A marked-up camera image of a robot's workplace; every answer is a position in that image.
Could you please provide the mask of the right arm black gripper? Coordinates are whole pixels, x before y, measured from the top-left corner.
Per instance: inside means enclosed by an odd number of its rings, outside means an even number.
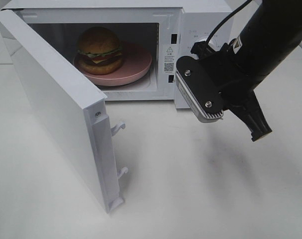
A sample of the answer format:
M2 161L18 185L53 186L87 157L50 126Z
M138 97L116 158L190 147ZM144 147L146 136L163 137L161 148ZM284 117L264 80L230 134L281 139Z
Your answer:
M257 141L272 132L251 86L252 76L229 56L231 44L215 51L206 41L194 43L190 56L176 62L176 85L183 98L202 123L223 118L230 110L250 130Z

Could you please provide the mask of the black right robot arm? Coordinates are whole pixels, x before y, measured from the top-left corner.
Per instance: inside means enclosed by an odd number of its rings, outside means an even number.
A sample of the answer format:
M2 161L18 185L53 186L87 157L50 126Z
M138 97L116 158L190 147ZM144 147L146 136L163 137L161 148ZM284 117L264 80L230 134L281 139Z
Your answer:
M254 89L301 43L302 0L265 0L237 38L216 51L196 42L176 63L176 84L200 122L226 110L250 130L252 141L269 134Z

